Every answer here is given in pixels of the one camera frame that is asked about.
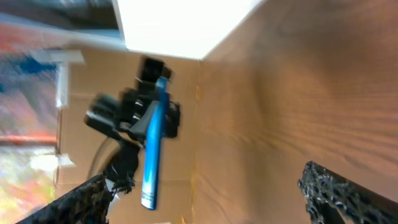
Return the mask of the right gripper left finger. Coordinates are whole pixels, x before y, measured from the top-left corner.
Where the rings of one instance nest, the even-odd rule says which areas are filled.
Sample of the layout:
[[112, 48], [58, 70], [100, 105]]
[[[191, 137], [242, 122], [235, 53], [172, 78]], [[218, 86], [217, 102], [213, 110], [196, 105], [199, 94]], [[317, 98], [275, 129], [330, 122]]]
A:
[[107, 224], [114, 194], [98, 174], [17, 224]]

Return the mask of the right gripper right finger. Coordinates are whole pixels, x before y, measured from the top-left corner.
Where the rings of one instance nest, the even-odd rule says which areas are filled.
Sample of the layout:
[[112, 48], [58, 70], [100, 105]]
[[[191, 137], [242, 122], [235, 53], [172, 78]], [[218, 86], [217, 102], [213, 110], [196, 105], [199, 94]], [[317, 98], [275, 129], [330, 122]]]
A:
[[397, 224], [397, 202], [352, 182], [316, 162], [306, 163], [298, 187], [312, 224]]

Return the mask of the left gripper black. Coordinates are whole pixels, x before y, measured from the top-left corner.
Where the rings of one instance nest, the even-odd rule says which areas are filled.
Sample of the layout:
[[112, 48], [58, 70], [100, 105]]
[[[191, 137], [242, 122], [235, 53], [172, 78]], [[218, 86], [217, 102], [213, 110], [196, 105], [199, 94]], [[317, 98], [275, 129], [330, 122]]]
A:
[[[167, 105], [165, 117], [165, 131], [163, 138], [174, 139], [178, 135], [180, 126], [180, 104], [170, 101]], [[150, 121], [159, 104], [159, 97], [154, 90], [127, 89], [121, 94], [119, 111], [119, 130], [131, 139], [144, 143]]]

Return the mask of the Galaxy smartphone blue screen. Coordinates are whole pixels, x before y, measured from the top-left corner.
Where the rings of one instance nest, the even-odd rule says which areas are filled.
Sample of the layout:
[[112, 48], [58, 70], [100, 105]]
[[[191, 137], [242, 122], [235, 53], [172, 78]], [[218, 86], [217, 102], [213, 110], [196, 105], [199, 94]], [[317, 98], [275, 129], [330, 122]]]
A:
[[157, 207], [160, 152], [163, 133], [165, 131], [166, 107], [169, 102], [167, 82], [166, 78], [160, 77], [155, 84], [159, 100], [154, 102], [154, 112], [150, 115], [146, 135], [146, 156], [142, 180], [141, 205], [148, 210], [155, 210]]

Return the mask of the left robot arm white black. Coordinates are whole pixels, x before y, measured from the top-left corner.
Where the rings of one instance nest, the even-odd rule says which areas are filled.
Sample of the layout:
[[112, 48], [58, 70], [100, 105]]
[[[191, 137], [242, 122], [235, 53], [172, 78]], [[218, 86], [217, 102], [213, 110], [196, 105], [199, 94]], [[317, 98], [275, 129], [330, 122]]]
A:
[[[163, 131], [159, 137], [176, 138], [180, 125], [180, 104], [170, 101], [164, 119]], [[118, 151], [103, 169], [108, 189], [114, 193], [128, 194], [132, 190], [135, 186], [134, 174], [139, 165], [139, 151], [154, 143], [154, 135], [149, 134], [146, 129], [142, 134], [130, 133], [129, 137], [130, 141], [120, 139]]]

